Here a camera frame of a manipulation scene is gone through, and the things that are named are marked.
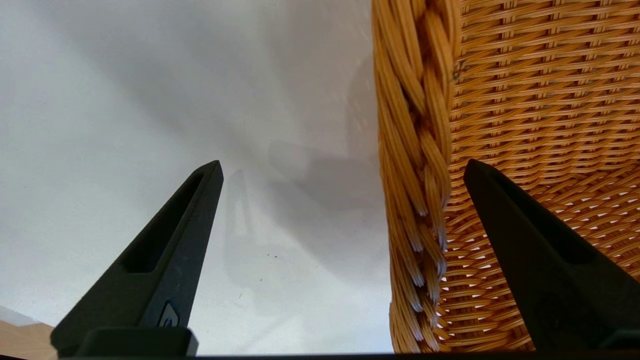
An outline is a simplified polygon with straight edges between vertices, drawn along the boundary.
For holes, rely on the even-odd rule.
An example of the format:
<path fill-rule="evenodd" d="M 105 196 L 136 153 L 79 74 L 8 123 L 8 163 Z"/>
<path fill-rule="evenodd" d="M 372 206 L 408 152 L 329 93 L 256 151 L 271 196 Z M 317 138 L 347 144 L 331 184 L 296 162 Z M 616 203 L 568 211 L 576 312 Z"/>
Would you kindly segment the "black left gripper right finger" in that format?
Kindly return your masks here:
<path fill-rule="evenodd" d="M 464 184 L 538 351 L 639 350 L 639 282 L 498 169 Z"/>

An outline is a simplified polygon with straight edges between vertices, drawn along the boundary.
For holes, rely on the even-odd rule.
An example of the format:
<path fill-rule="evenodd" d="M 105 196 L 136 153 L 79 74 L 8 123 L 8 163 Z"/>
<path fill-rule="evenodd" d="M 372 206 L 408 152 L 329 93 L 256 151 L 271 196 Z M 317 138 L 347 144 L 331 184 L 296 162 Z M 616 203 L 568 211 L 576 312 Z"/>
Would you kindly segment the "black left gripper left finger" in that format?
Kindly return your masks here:
<path fill-rule="evenodd" d="M 192 172 L 50 335 L 59 357 L 193 357 L 189 329 L 224 176 Z"/>

